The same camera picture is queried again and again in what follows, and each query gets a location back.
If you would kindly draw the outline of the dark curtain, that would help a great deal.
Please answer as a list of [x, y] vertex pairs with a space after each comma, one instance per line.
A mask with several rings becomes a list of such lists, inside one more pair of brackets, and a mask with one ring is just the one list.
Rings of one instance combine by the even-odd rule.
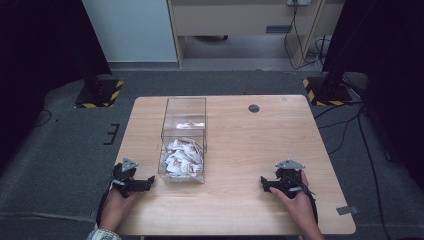
[[82, 0], [0, 0], [0, 174], [42, 111], [46, 94], [110, 68]]
[[368, 77], [365, 103], [389, 156], [424, 188], [424, 0], [345, 0], [324, 70]]

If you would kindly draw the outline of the person's right hand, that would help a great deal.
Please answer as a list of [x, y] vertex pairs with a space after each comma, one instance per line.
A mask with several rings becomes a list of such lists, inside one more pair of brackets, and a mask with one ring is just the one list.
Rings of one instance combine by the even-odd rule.
[[293, 199], [274, 187], [271, 187], [270, 191], [283, 203], [291, 219], [305, 235], [320, 232], [310, 199], [304, 191], [298, 192]]

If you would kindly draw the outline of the white panel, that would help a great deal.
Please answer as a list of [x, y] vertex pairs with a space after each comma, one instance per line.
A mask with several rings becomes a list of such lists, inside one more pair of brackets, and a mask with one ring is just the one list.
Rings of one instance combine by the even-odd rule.
[[167, 0], [82, 0], [108, 62], [176, 62]]

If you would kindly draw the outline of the clear plastic box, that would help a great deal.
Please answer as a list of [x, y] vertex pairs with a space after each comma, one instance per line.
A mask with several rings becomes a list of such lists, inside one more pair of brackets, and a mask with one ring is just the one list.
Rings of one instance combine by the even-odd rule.
[[166, 184], [204, 182], [206, 130], [205, 97], [167, 99], [158, 164], [158, 174]]

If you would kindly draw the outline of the grey tape strip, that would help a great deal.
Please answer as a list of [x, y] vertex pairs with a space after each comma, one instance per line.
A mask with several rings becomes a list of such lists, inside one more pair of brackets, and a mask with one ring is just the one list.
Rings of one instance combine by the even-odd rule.
[[357, 214], [360, 212], [359, 208], [357, 206], [343, 206], [343, 207], [338, 207], [336, 209], [336, 211], [338, 212], [339, 215], [346, 215], [346, 214]]

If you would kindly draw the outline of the light wooden desk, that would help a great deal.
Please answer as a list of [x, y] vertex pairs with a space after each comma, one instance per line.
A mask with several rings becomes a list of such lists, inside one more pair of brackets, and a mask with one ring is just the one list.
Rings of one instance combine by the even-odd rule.
[[333, 34], [345, 0], [312, 0], [287, 6], [287, 0], [167, 0], [179, 63], [189, 36], [284, 34], [296, 65], [306, 62], [317, 36]]

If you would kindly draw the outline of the black stand pole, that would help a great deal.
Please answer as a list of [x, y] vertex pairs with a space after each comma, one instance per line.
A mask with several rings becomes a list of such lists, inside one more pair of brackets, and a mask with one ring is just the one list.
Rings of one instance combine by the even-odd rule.
[[326, 93], [333, 93], [340, 84], [341, 77], [346, 70], [351, 56], [351, 44], [346, 43], [337, 50], [328, 53], [327, 75], [323, 87]]
[[82, 71], [84, 72], [85, 85], [91, 94], [99, 94], [101, 92], [101, 84], [98, 80], [98, 76], [93, 71], [93, 68], [86, 54], [82, 52], [81, 56]]

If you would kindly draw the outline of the single white sachet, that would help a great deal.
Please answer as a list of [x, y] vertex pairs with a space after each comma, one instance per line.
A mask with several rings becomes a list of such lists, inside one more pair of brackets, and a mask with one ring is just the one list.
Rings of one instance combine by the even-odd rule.
[[204, 122], [195, 123], [195, 122], [192, 122], [192, 121], [185, 122], [185, 123], [177, 123], [176, 128], [177, 129], [188, 129], [188, 130], [204, 129], [205, 123]]

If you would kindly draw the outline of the pile of white packets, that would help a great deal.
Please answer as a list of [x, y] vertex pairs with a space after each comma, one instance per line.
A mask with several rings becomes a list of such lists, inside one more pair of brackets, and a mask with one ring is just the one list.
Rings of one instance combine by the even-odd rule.
[[203, 170], [203, 147], [191, 138], [176, 138], [162, 151], [159, 171], [171, 178], [194, 178]]

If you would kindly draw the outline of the person's left hand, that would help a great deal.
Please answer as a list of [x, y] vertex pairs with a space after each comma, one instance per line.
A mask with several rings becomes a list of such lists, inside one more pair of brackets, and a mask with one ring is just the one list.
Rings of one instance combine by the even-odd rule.
[[123, 197], [117, 189], [110, 190], [101, 211], [99, 228], [116, 232], [131, 207], [142, 196], [142, 192], [135, 192], [130, 193], [128, 197]]

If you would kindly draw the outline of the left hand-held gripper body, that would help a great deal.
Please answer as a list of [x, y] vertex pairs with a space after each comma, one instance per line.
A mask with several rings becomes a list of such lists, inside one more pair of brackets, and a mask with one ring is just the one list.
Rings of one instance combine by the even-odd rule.
[[136, 162], [128, 158], [114, 166], [111, 184], [124, 198], [127, 198], [130, 192], [143, 192], [143, 185], [147, 183], [145, 180], [134, 179], [137, 166]]

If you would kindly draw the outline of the striped-edge black stand base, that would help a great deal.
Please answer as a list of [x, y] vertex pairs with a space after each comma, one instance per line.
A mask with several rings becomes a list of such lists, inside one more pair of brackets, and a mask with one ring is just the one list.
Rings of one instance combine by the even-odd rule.
[[303, 85], [313, 106], [352, 104], [348, 89], [338, 82], [329, 81], [325, 77], [307, 77], [303, 80]]
[[123, 82], [120, 80], [101, 80], [100, 84], [100, 90], [94, 93], [84, 86], [75, 100], [75, 107], [111, 107], [120, 93]]

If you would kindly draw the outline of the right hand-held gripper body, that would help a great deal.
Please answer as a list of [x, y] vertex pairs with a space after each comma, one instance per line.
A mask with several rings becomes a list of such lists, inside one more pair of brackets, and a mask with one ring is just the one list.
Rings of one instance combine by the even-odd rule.
[[304, 164], [287, 159], [276, 163], [275, 167], [277, 168], [275, 172], [276, 181], [266, 181], [267, 192], [273, 187], [282, 191], [290, 199], [293, 199], [299, 191], [311, 194], [309, 188], [302, 181], [301, 174], [305, 168]]

